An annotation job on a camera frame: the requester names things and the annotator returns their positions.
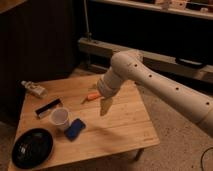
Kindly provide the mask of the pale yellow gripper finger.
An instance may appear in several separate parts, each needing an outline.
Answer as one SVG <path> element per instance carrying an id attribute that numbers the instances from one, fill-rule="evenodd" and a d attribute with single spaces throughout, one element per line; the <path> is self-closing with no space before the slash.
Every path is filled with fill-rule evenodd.
<path id="1" fill-rule="evenodd" d="M 112 98 L 103 98 L 100 101 L 100 115 L 104 116 L 107 114 L 108 110 L 113 104 L 113 99 Z"/>

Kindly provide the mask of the white ribbed gripper body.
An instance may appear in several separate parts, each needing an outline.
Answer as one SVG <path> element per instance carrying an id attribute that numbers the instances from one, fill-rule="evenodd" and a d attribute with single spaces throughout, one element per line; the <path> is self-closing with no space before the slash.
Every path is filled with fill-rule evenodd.
<path id="1" fill-rule="evenodd" d="M 112 68 L 109 68 L 98 80 L 97 89 L 103 97 L 110 98 L 118 93 L 125 81 L 125 78 L 122 78 Z"/>

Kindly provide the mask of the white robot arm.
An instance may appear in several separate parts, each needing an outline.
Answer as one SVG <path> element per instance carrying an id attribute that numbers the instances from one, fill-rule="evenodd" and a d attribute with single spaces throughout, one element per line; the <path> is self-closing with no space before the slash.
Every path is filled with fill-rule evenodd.
<path id="1" fill-rule="evenodd" d="M 111 66 L 97 82 L 100 94 L 113 97 L 122 84 L 132 80 L 173 107 L 213 138 L 213 98 L 166 78 L 143 63 L 139 50 L 125 50 L 112 55 Z"/>

